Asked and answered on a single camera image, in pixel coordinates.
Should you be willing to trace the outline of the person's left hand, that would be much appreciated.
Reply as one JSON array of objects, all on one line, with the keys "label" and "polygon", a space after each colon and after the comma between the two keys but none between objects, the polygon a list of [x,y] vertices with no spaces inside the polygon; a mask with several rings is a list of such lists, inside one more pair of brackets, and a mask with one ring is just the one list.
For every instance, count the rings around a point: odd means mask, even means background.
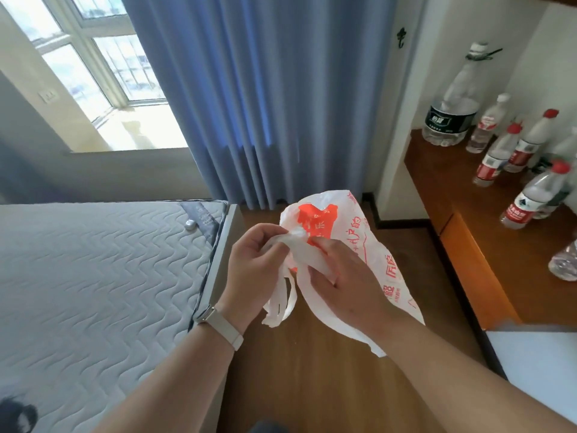
[{"label": "person's left hand", "polygon": [[289,252],[281,242],[264,252],[265,244],[253,241],[253,227],[236,241],[228,261],[227,284],[215,305],[241,334],[271,298]]}]

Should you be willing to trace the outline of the person's right hand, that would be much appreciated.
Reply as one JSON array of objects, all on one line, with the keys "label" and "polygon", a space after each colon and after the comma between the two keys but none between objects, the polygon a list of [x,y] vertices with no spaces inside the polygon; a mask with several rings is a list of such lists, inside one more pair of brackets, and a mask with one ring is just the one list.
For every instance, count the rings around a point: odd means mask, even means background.
[{"label": "person's right hand", "polygon": [[392,322],[396,313],[396,308],[381,290],[379,281],[348,246],[344,264],[327,264],[335,275],[335,281],[309,268],[314,290],[340,320],[373,341],[378,341],[386,324]]}]

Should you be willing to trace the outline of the white orange-printed plastic bag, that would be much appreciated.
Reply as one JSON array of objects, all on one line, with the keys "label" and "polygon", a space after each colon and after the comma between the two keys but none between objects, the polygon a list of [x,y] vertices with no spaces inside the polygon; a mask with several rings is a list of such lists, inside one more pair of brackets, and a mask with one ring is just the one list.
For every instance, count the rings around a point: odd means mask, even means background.
[{"label": "white orange-printed plastic bag", "polygon": [[310,241],[311,237],[324,237],[346,244],[371,269],[386,298],[424,323],[421,310],[393,255],[372,233],[368,219],[349,190],[326,191],[289,205],[280,215],[280,225],[287,233],[272,237],[261,250],[265,253],[277,243],[290,249],[279,268],[275,289],[263,307],[266,312],[264,325],[273,328],[285,321],[295,308],[299,290],[310,310],[324,325],[367,344],[376,356],[386,356],[370,338],[340,320],[314,290],[308,267],[313,267],[331,282],[335,281],[335,274],[321,249]]}]

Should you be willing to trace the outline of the person's right forearm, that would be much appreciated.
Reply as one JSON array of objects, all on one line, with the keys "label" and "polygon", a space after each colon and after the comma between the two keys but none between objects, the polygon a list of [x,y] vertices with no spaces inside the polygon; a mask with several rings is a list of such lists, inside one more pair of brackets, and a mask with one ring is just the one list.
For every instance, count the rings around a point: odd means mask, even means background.
[{"label": "person's right forearm", "polygon": [[519,390],[405,312],[373,339],[447,433],[577,433],[577,425]]}]

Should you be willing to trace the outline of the person's left forearm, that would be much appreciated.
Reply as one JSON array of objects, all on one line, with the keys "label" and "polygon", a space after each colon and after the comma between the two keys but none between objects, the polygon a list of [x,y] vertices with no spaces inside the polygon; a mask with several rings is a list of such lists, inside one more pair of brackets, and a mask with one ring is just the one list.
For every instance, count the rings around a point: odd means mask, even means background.
[{"label": "person's left forearm", "polygon": [[93,433],[200,433],[234,352],[210,325],[193,328]]}]

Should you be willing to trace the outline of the dark mattress label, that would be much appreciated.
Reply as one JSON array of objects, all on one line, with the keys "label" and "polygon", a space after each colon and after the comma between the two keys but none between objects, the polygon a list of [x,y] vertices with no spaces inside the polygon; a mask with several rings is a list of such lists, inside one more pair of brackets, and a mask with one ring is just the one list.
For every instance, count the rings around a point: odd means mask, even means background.
[{"label": "dark mattress label", "polygon": [[179,205],[188,218],[197,222],[195,230],[202,233],[207,245],[214,247],[220,235],[221,223],[227,214],[228,203],[225,201],[189,200],[180,201]]}]

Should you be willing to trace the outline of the blue curtain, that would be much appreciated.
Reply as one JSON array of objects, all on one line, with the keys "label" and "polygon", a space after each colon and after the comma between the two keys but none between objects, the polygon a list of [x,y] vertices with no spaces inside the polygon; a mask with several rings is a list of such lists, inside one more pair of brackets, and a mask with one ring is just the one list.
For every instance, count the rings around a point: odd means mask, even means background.
[{"label": "blue curtain", "polygon": [[214,199],[359,197],[398,0],[122,0]]}]

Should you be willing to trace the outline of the brown wooden desk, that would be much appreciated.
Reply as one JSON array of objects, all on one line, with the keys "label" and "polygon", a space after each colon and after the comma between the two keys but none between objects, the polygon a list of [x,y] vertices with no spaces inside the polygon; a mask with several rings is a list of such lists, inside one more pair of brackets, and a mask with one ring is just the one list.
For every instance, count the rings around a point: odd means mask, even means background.
[{"label": "brown wooden desk", "polygon": [[472,183],[480,158],[463,145],[434,146],[412,130],[405,165],[483,330],[559,326],[577,330],[577,282],[548,270],[552,256],[577,232],[577,215],[559,208],[520,230],[501,214],[521,191],[518,174]]}]

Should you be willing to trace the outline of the grey quilted mattress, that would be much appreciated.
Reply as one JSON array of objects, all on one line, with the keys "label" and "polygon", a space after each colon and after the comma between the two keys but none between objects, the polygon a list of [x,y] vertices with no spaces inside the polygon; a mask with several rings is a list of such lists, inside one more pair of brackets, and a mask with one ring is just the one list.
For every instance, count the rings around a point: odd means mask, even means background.
[{"label": "grey quilted mattress", "polygon": [[90,433],[187,334],[213,248],[179,201],[0,205],[0,433]]}]

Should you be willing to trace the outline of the large clear water bottle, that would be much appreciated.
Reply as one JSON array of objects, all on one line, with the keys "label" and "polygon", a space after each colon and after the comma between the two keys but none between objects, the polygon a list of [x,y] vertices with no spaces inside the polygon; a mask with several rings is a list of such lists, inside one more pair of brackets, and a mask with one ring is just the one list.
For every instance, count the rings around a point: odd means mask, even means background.
[{"label": "large clear water bottle", "polygon": [[457,145],[469,131],[486,92],[487,63],[502,51],[487,51],[487,46],[472,43],[460,70],[434,96],[422,128],[423,139],[431,145]]}]

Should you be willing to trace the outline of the small red-label water bottle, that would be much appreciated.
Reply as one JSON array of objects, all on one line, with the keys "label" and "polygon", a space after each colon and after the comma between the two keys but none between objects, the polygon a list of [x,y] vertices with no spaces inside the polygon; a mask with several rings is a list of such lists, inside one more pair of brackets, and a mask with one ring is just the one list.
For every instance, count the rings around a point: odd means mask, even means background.
[{"label": "small red-label water bottle", "polygon": [[504,166],[505,172],[519,173],[527,166],[541,145],[550,138],[554,120],[559,112],[559,109],[547,109],[531,130],[519,139],[513,154]]},{"label": "small red-label water bottle", "polygon": [[552,201],[566,182],[572,166],[564,160],[555,160],[550,169],[534,177],[502,213],[503,226],[519,230],[525,227],[538,210]]},{"label": "small red-label water bottle", "polygon": [[486,109],[467,142],[467,152],[476,154],[485,150],[494,131],[507,115],[510,99],[509,93],[500,94],[494,105]]},{"label": "small red-label water bottle", "polygon": [[515,151],[522,129],[521,123],[511,123],[495,140],[477,168],[473,184],[480,187],[493,184]]}]

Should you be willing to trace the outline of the clear plastic bottle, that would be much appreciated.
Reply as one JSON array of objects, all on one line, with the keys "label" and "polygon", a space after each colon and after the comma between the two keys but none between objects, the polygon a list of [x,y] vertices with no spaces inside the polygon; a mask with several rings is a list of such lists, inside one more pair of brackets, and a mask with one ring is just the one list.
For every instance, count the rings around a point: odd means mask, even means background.
[{"label": "clear plastic bottle", "polygon": [[552,257],[548,269],[561,280],[577,282],[577,239]]}]

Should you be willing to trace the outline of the white cabinet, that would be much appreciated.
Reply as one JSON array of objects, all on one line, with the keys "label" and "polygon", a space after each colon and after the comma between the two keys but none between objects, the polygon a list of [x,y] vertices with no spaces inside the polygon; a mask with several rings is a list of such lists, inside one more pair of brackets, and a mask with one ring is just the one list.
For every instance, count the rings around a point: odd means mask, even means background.
[{"label": "white cabinet", "polygon": [[508,380],[577,424],[577,332],[488,331]]}]

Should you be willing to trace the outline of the small dark-label water bottle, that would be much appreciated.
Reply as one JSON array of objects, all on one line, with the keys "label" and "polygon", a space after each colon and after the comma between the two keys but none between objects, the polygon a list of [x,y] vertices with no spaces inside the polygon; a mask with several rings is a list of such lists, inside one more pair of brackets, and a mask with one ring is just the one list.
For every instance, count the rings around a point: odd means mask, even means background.
[{"label": "small dark-label water bottle", "polygon": [[566,181],[560,191],[540,208],[534,215],[534,220],[548,218],[577,188],[577,126],[571,128],[570,135],[556,144],[550,151],[543,153],[537,163],[532,166],[526,174],[529,180],[537,175],[549,170],[554,160],[563,160],[571,166],[570,172],[566,175]]}]

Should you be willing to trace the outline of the white-framed window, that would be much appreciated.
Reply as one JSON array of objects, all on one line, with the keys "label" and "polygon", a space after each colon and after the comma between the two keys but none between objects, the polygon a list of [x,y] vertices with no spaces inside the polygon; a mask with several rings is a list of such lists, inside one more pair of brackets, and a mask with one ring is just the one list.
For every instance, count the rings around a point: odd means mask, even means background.
[{"label": "white-framed window", "polygon": [[0,7],[93,126],[118,110],[167,103],[122,0],[0,0]]}]

